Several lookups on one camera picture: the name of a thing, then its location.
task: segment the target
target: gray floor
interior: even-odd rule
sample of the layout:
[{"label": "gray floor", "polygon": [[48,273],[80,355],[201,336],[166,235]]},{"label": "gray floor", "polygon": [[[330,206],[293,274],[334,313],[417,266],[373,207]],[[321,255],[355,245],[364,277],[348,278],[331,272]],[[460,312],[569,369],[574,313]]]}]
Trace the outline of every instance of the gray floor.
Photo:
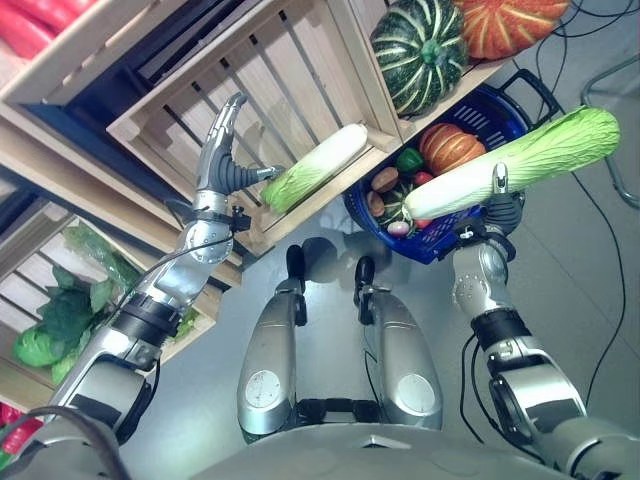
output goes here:
[{"label": "gray floor", "polygon": [[[622,10],[627,2],[607,2]],[[586,1],[586,8],[604,9]],[[581,16],[569,27],[577,33],[602,22]],[[557,89],[567,107],[578,104],[582,85],[595,73],[637,52],[638,17],[588,38],[569,41],[567,65]],[[544,78],[559,66],[561,39],[545,46]],[[534,70],[532,51],[518,62]],[[491,79],[499,85],[513,71],[507,64]],[[603,82],[594,96],[618,117],[622,144],[616,154],[630,189],[640,185],[640,97],[638,65]],[[514,87],[513,96],[537,111],[535,96]],[[628,305],[624,328],[597,378],[590,413],[640,433],[640,222],[611,187],[599,162],[579,171],[585,185],[609,216],[621,243]],[[595,362],[611,335],[621,308],[620,280],[611,236],[602,219],[569,176],[528,191],[525,218],[512,240],[518,258],[510,264],[509,286],[529,328],[557,359],[584,395]],[[122,449],[135,478],[187,478],[243,448],[235,417],[236,382],[253,325],[276,284],[284,278],[284,253],[292,244],[309,253],[309,324],[297,331],[298,396],[371,398],[362,361],[362,330],[351,303],[352,277],[360,255],[372,254],[378,281],[413,312],[432,349],[445,397],[444,430],[470,437],[457,413],[460,348],[470,334],[450,304],[451,259],[423,266],[385,250],[359,231],[336,199],[244,274],[243,285],[224,295],[218,325],[169,362],[154,404],[134,438]],[[486,374],[481,369],[481,385]],[[470,398],[471,422],[491,445],[508,448],[482,418]]]}]

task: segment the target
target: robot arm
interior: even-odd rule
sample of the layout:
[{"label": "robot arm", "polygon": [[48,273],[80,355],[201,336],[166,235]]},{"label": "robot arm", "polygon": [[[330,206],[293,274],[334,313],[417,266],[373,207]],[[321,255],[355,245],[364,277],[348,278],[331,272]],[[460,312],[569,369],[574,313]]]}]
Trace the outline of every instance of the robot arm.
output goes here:
[{"label": "robot arm", "polygon": [[[207,135],[195,199],[191,206],[182,206],[188,223],[176,250],[140,281],[96,332],[51,398],[50,405],[75,407],[101,428],[106,426],[120,444],[133,434],[152,396],[151,386],[138,371],[150,371],[160,358],[164,341],[175,336],[212,269],[231,251],[233,232],[249,228],[250,218],[242,209],[234,207],[233,215],[227,215],[227,195],[281,171],[280,167],[245,169],[233,162],[234,122],[245,101],[243,94],[232,96]],[[62,418],[49,418],[36,442],[47,447],[60,443],[65,424]]]},{"label": "robot arm", "polygon": [[[506,170],[495,172],[502,208],[489,207],[484,228],[468,225],[454,253],[454,303],[471,319],[491,374],[489,389],[503,432],[531,445],[547,465],[575,478],[639,478],[640,441],[619,427],[587,417],[577,390],[518,315],[507,290],[506,239],[519,222],[506,193]],[[515,206],[506,206],[511,202]]]}]

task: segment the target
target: white cabbage stalk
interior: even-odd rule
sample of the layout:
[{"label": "white cabbage stalk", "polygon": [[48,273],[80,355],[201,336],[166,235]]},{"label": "white cabbage stalk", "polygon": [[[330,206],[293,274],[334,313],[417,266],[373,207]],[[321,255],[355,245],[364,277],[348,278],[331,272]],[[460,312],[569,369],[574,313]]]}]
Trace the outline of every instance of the white cabbage stalk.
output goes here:
[{"label": "white cabbage stalk", "polygon": [[509,191],[570,172],[611,154],[620,129],[606,110],[580,107],[552,123],[444,173],[413,190],[404,201],[410,218],[437,218],[487,200],[493,169],[507,166]]},{"label": "white cabbage stalk", "polygon": [[345,166],[366,143],[364,125],[342,127],[267,185],[263,200],[274,210],[286,212]]}]

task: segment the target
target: orange pumpkin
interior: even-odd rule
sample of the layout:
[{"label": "orange pumpkin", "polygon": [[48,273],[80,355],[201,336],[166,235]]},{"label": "orange pumpkin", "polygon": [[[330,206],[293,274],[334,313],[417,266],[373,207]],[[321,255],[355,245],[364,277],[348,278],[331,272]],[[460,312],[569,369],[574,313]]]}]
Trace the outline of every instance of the orange pumpkin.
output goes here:
[{"label": "orange pumpkin", "polygon": [[434,175],[448,172],[485,152],[476,137],[450,123],[430,127],[420,139],[420,153]]},{"label": "orange pumpkin", "polygon": [[464,14],[464,39],[475,58],[504,58],[548,36],[568,0],[454,0]]}]

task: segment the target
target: blue basket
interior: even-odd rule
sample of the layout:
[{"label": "blue basket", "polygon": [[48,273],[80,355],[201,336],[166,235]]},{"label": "blue basket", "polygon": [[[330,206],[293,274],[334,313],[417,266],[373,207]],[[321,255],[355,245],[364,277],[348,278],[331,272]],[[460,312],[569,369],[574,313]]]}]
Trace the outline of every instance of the blue basket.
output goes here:
[{"label": "blue basket", "polygon": [[[521,137],[529,131],[530,121],[506,93],[488,85],[480,85],[466,97],[456,103],[434,123],[453,123],[467,133],[478,137],[487,150],[493,150],[511,140]],[[416,147],[420,135],[416,135],[413,144]],[[411,238],[394,238],[382,229],[371,216],[367,208],[366,194],[370,190],[371,179],[385,167],[393,165],[400,152],[392,155],[377,169],[363,177],[347,190],[344,203],[351,217],[364,230],[369,230],[380,238],[392,250],[418,262],[429,264],[438,258],[456,242],[453,226],[467,216],[479,216],[481,208],[472,207],[434,220],[427,228],[418,231]]]}]

